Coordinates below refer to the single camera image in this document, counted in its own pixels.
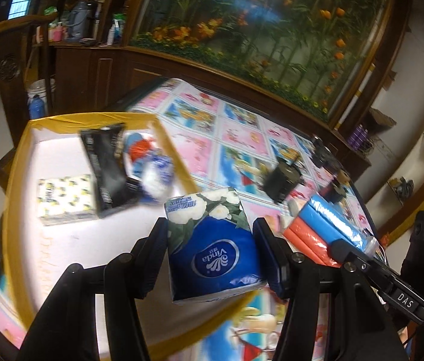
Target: vinda tissue pack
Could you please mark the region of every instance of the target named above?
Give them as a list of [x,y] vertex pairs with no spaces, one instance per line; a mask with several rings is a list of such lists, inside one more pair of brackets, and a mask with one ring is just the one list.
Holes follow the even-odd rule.
[[172,198],[165,203],[165,212],[175,303],[213,301],[265,285],[235,189]]

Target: cartoon print tablecloth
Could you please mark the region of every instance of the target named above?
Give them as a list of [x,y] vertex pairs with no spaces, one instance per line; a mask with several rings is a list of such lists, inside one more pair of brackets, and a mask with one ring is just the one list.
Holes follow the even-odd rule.
[[[292,197],[307,200],[332,180],[312,163],[313,146],[307,139],[180,79],[166,81],[129,111],[156,113],[197,184],[203,189],[235,187],[249,208],[250,222],[258,216],[272,221],[279,213],[289,214],[285,203],[275,205],[261,189],[263,175],[277,164],[277,157],[297,159],[301,169],[304,185]],[[342,208],[356,226],[371,228],[351,189]]]
[[[262,191],[263,174],[276,157],[297,159],[304,185],[291,197],[308,199],[332,176],[310,160],[312,143],[266,118],[207,95],[185,81],[170,79],[129,111],[157,113],[197,185],[204,190],[225,186],[237,189],[252,226],[265,217],[271,228],[280,227],[280,214],[288,207],[274,204]],[[344,215],[360,228],[369,228],[352,190],[343,203]],[[321,295],[313,360],[324,357],[327,338],[328,295]],[[169,361],[265,361],[273,357],[287,303],[268,287],[214,333],[169,357]],[[16,347],[26,334],[10,298],[5,277],[0,281],[0,331]]]

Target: tissue pack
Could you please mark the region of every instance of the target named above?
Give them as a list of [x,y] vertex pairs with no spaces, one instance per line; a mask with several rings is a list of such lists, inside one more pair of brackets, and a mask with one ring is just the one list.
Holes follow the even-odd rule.
[[40,179],[38,217],[44,225],[96,219],[96,201],[89,174]]
[[172,198],[165,203],[165,212],[175,303],[213,301],[265,285],[235,189]]

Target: purple item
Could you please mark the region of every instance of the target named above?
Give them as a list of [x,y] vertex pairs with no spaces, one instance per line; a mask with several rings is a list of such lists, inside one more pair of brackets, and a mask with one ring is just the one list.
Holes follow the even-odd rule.
[[347,144],[349,144],[351,148],[354,148],[354,144],[358,140],[362,130],[362,125],[357,126],[350,137],[347,139]]
[[353,149],[357,150],[360,148],[362,143],[367,139],[367,129],[362,129],[357,137],[357,140],[354,142]]

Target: fish tank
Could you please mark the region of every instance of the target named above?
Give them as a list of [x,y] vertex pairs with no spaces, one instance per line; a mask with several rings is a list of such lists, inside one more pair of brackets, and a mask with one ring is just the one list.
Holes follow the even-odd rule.
[[327,121],[388,0],[145,0],[130,45],[268,90]]

